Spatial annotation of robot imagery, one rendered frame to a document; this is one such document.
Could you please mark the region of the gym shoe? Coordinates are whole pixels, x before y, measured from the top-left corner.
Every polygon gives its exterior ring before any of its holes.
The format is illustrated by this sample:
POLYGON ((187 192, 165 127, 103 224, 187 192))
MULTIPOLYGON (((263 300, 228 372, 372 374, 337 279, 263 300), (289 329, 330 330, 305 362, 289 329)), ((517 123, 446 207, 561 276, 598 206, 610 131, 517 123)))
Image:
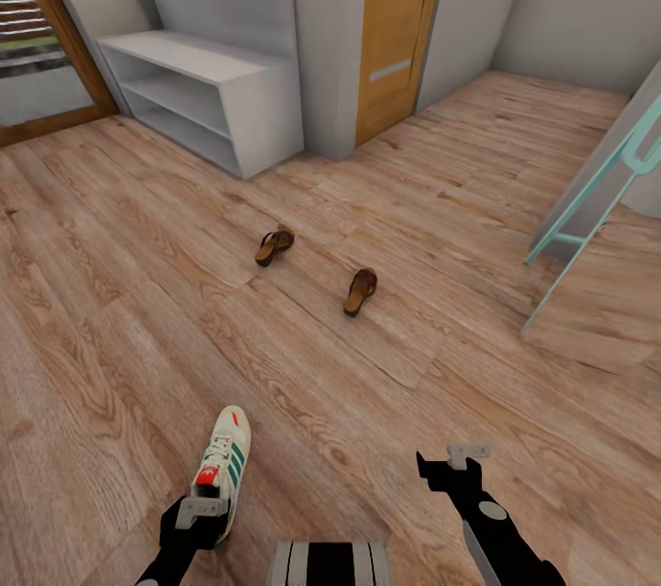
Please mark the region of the gym shoe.
POLYGON ((214 425, 191 490, 191 497, 231 499, 227 531, 218 535, 216 545, 225 541, 234 523, 250 449, 251 428, 245 412, 238 405, 225 407, 214 425))

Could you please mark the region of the sandal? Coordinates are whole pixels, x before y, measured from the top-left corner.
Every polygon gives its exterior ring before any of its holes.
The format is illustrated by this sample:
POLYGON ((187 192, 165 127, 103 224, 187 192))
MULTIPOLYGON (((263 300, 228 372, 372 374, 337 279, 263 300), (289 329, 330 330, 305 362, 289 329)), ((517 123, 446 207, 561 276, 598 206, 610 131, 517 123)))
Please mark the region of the sandal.
POLYGON ((377 277, 372 267, 361 269, 350 285, 349 297, 344 302, 344 313, 348 317, 356 317, 363 302, 376 290, 377 277))
POLYGON ((293 245, 295 235, 290 229, 271 233, 268 239, 262 241, 260 251, 256 253, 256 264, 267 267, 273 260, 274 253, 282 252, 293 245))

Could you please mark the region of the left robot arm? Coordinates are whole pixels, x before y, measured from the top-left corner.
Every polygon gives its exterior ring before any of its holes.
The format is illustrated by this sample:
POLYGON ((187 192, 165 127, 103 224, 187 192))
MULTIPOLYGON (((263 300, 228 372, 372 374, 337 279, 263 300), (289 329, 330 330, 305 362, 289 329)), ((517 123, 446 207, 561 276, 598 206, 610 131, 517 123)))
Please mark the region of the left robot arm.
POLYGON ((181 497, 161 519, 161 552, 135 586, 179 586, 198 549, 225 534, 231 499, 181 497))

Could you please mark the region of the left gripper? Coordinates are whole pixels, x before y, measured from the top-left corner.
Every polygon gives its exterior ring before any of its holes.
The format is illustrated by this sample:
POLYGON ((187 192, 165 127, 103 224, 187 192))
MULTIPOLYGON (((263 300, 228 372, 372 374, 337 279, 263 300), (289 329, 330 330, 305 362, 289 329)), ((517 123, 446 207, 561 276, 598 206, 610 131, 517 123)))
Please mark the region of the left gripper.
POLYGON ((231 499, 229 499, 228 510, 220 517, 198 516, 192 527, 187 529, 176 529, 176 520, 180 510, 181 497, 169 510, 166 510, 161 519, 161 536, 159 547, 161 552, 168 548, 178 548, 186 558, 187 568, 198 549, 213 550, 216 546, 219 534, 225 534, 227 521, 230 513, 231 499))

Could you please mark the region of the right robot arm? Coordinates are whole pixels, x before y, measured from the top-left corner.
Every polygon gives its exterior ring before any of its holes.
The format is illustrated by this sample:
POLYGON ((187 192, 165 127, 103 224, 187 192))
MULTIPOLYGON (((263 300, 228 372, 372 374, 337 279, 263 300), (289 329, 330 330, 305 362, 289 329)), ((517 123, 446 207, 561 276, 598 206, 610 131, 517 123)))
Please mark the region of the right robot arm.
POLYGON ((432 491, 447 492, 463 517, 465 544, 487 586, 566 586, 551 561, 541 561, 519 537, 510 515, 486 491, 474 457, 489 458, 484 443, 446 446, 447 461, 426 461, 416 453, 420 477, 432 491))

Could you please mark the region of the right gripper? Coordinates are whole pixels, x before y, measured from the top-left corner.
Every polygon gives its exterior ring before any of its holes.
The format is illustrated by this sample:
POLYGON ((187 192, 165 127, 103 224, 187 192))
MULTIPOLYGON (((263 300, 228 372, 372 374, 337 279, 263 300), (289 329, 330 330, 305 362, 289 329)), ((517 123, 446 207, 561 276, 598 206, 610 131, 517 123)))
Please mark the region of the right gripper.
POLYGON ((482 468, 473 459, 465 462, 466 470, 456 470, 447 461, 426 461, 420 453, 416 453, 420 477, 428 479, 432 491, 447 492, 454 502, 454 494, 461 485, 474 483, 482 489, 482 468))

